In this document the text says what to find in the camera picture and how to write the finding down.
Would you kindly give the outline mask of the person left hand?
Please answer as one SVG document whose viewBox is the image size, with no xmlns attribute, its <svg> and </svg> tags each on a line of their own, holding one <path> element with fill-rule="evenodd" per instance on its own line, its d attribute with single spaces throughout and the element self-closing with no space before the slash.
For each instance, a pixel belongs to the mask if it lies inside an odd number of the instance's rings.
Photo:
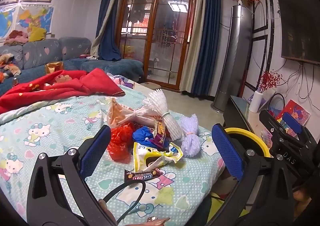
<svg viewBox="0 0 320 226">
<path fill-rule="evenodd" d="M 107 214 L 114 223 L 117 224 L 115 217 L 113 214 L 108 210 L 106 202 L 103 199 L 98 200 L 99 205 L 103 209 L 104 213 Z M 142 224 L 128 224 L 127 226 L 164 226 L 167 221 L 169 221 L 170 218 L 163 218 L 163 219 L 156 219 L 153 221 L 147 221 Z"/>
</svg>

